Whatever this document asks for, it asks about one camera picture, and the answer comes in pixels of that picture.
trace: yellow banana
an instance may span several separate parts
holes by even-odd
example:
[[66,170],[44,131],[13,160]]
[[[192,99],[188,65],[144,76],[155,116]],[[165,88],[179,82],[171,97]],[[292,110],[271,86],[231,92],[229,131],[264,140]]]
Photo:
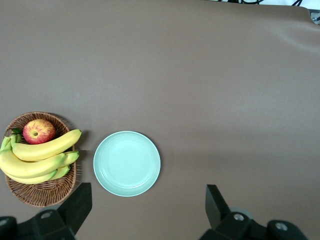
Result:
[[15,156],[11,141],[0,151],[0,169],[16,178],[36,178],[56,170],[67,158],[60,153],[39,162],[25,162]]
[[73,164],[79,158],[79,151],[65,151],[66,159],[59,168]]
[[52,178],[50,178],[50,180],[62,178],[63,176],[65,176],[69,172],[69,170],[70,170],[69,165],[64,166],[64,167],[59,167],[57,169],[57,173]]
[[43,183],[45,181],[48,181],[49,179],[51,179],[52,177],[54,177],[56,175],[56,173],[58,172],[58,170],[54,170],[46,175],[43,176],[37,176],[37,177],[32,177],[32,178],[19,178],[19,177],[15,177],[12,176],[8,173],[5,172],[5,174],[11,178],[12,180],[18,182],[18,183],[22,183],[22,184],[40,184]]
[[41,144],[18,143],[17,136],[11,136],[13,153],[23,161],[38,161],[60,154],[72,147],[80,138],[81,130],[71,130],[64,135]]

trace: red apple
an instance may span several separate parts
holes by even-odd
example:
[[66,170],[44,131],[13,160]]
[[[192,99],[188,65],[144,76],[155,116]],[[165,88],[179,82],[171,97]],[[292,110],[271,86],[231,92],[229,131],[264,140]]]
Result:
[[56,129],[48,120],[35,119],[24,126],[22,134],[29,144],[43,144],[54,138]]

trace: banana stem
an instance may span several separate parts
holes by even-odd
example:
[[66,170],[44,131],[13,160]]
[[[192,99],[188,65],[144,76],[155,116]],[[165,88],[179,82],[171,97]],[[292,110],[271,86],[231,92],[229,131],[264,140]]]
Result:
[[20,143],[21,142],[21,134],[16,135],[16,142]]
[[17,143],[17,135],[12,134],[10,138],[11,138],[11,146]]
[[11,138],[8,136],[5,136],[2,140],[0,151],[4,150],[10,141],[11,141]]

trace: fruit basket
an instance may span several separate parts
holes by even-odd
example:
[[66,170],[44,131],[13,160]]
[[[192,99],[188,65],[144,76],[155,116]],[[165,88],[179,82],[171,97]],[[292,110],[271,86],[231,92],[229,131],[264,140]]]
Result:
[[[12,129],[23,129],[24,126],[35,119],[45,119],[50,121],[55,127],[55,137],[60,137],[63,134],[69,132],[68,126],[57,116],[41,111],[33,111],[24,113],[14,120],[6,127],[4,131],[5,136],[10,136]],[[22,136],[21,143],[27,144]],[[73,145],[67,151],[74,151]],[[33,206],[33,207],[47,207],[56,205],[63,202],[73,191],[77,178],[77,166],[76,162],[70,165],[70,170],[67,175],[55,179],[48,180],[38,184],[24,184],[16,182],[5,175],[5,181],[14,196],[16,196],[21,202]]]

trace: round plate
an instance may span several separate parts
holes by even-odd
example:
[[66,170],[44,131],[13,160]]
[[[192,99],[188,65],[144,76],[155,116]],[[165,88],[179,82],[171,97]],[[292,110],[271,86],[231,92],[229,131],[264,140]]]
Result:
[[105,138],[95,151],[94,174],[110,193],[133,197],[144,193],[160,173],[160,155],[146,136],[119,131]]

